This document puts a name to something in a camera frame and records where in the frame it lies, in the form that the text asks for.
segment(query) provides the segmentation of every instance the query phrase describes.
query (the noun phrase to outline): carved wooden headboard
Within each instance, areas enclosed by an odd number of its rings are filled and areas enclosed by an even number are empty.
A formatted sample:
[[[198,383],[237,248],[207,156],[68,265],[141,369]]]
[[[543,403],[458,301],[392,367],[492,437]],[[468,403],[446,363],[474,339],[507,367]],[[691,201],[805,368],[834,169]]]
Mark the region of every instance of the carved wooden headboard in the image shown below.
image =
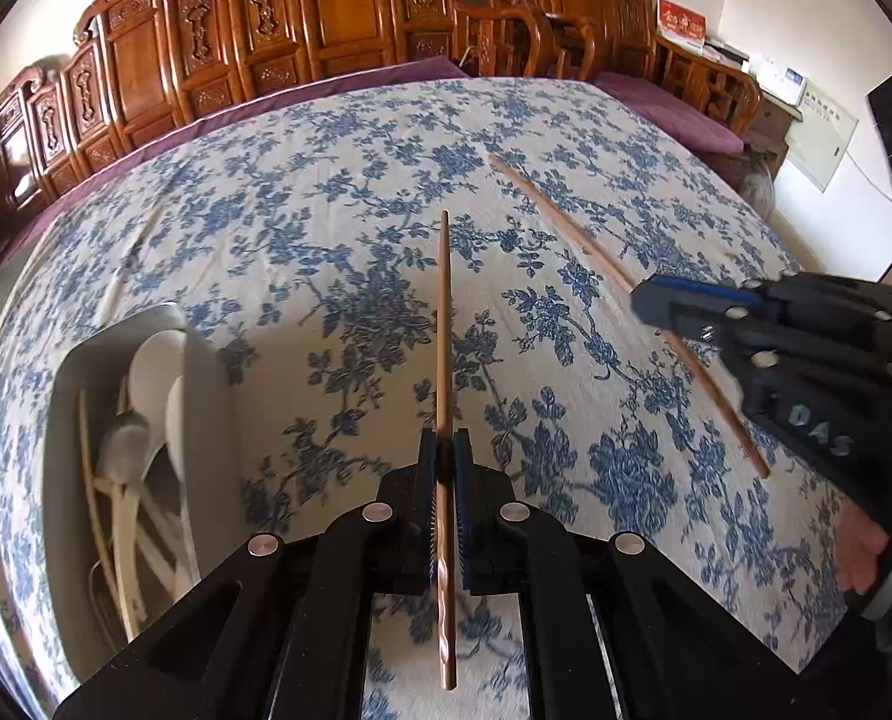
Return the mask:
[[[209,113],[450,55],[452,0],[95,0],[54,76],[0,94],[0,238],[94,172]]]
[[[552,19],[553,49],[531,53],[507,33],[511,20],[473,35],[470,16],[484,11],[467,8],[460,23],[453,1],[95,0],[57,73],[25,68],[0,94],[0,245],[73,187],[175,127],[295,84],[435,55],[458,59],[473,45],[489,55],[486,67],[503,50],[509,67],[543,74],[536,68],[554,52],[558,74],[580,79],[595,76],[604,56],[612,69],[648,77],[727,125],[737,120],[747,81],[721,80],[714,63],[696,71],[657,44],[652,0],[492,0],[507,19],[521,13],[520,23],[534,23],[533,40],[550,27],[529,8],[572,17]],[[665,52],[659,63],[657,46]]]

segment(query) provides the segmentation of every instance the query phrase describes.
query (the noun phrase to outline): white fabric with blue flowers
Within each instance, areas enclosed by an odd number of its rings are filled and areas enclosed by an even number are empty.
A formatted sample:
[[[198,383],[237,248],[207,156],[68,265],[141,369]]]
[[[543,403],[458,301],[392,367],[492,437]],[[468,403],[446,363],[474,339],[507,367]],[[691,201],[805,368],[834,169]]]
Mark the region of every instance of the white fabric with blue flowers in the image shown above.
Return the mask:
[[[433,420],[443,208],[457,425],[476,461],[572,530],[651,539],[791,666],[823,643],[842,611],[836,493],[756,432],[773,467],[761,483],[682,362],[487,152],[527,172],[636,279],[735,282],[795,266],[716,175],[587,84],[337,95],[113,180],[56,220],[0,325],[0,676],[33,716],[75,688],[40,506],[65,354],[178,301],[233,382],[251,525],[319,533],[371,500],[385,471],[414,463]],[[459,597],[450,694],[437,686],[435,615],[430,597],[377,598],[363,716],[526,717],[515,598]]]

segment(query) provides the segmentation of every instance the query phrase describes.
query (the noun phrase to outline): wooden chopstick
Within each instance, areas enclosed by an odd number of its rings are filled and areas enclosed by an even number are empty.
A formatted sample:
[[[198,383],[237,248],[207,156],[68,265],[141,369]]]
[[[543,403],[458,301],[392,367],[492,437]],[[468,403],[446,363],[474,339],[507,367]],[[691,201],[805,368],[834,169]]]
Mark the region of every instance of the wooden chopstick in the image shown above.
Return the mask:
[[[572,240],[580,245],[580,247],[583,247],[583,249],[588,252],[588,255],[596,261],[596,266],[605,271],[606,274],[609,274],[612,280],[620,285],[625,293],[631,293],[635,285],[633,284],[632,279],[625,274],[622,266],[620,266],[615,259],[612,259],[612,255],[604,250],[598,242],[593,240],[593,238],[591,238],[569,214],[564,213],[558,205],[549,199],[548,196],[543,194],[543,191],[539,189],[539,187],[533,184],[532,181],[524,175],[521,175],[519,170],[515,170],[514,167],[510,167],[510,165],[503,162],[500,157],[495,156],[495,154],[490,154],[486,159],[490,165],[495,167],[495,169],[501,172],[502,175],[505,175],[506,178],[512,181],[512,183],[520,189],[525,196],[538,205],[539,210],[550,217],[557,227],[561,228],[564,233],[569,235],[569,237],[572,237]],[[689,349],[689,346],[686,346],[686,343],[682,338],[679,338],[675,333],[663,330],[663,338],[686,364],[686,367],[692,372],[692,375],[695,377],[699,386],[701,386],[701,388],[706,391],[706,394],[713,399],[713,403],[716,404],[716,408],[718,408],[722,418],[726,420],[726,424],[728,424],[730,430],[732,430],[732,435],[735,435],[735,438],[740,442],[743,450],[745,450],[745,453],[752,461],[752,465],[756,469],[756,473],[759,474],[759,478],[768,479],[769,466],[762,459],[762,455],[759,453],[759,447],[756,446],[756,442],[752,440],[749,432],[740,422],[740,418],[738,418],[738,415],[735,413],[735,409],[732,408],[732,405],[726,400],[725,395],[723,395],[722,391],[716,386],[716,382],[714,382],[713,379],[711,379],[711,376],[708,375],[708,371],[703,367],[702,362],[698,361],[696,356],[692,354],[692,349]]]
[[[113,562],[106,548],[106,536],[102,532],[99,522],[99,509],[95,502],[95,488],[92,486],[92,450],[89,448],[89,402],[86,391],[80,389],[78,396],[79,416],[79,459],[82,463],[83,483],[86,487],[86,509],[89,512],[89,529],[92,531],[92,542],[99,555],[99,567],[102,569],[102,577],[106,581],[106,589],[113,600],[116,612],[119,612],[119,591],[116,584],[116,572],[113,571]]]
[[[436,314],[436,598],[439,603],[439,676],[455,688],[455,580],[452,576],[452,268],[449,212],[439,233],[439,311]]]

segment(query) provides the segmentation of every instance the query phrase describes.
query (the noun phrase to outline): white cable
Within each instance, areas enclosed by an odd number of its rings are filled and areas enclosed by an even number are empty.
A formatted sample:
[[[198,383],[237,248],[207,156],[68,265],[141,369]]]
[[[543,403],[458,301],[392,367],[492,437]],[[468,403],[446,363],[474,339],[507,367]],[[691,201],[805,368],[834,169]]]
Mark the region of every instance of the white cable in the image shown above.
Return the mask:
[[[852,160],[852,165],[855,165],[855,169],[858,170],[858,171],[862,174],[862,177],[865,178],[865,180],[869,182],[869,186],[871,186],[874,190],[876,190],[879,194],[881,194],[881,195],[882,195],[883,197],[885,197],[889,202],[892,203],[892,196],[891,196],[891,194],[889,194],[888,191],[883,191],[882,189],[879,189],[879,185],[876,184],[875,181],[871,180],[871,178],[870,178],[868,175],[866,175],[865,170],[862,170],[861,165],[855,160],[855,157],[852,156],[852,154],[849,153],[849,150],[848,150],[848,149],[846,149],[846,156],[849,157],[849,158]]]

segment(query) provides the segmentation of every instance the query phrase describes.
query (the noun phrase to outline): human hand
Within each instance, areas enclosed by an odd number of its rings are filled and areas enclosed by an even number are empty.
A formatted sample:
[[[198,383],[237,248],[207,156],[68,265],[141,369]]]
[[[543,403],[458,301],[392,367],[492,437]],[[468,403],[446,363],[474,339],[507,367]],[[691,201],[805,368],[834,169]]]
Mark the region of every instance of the human hand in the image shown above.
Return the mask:
[[[843,592],[865,593],[870,589],[876,581],[876,558],[887,543],[885,531],[846,498],[836,534],[836,564]]]

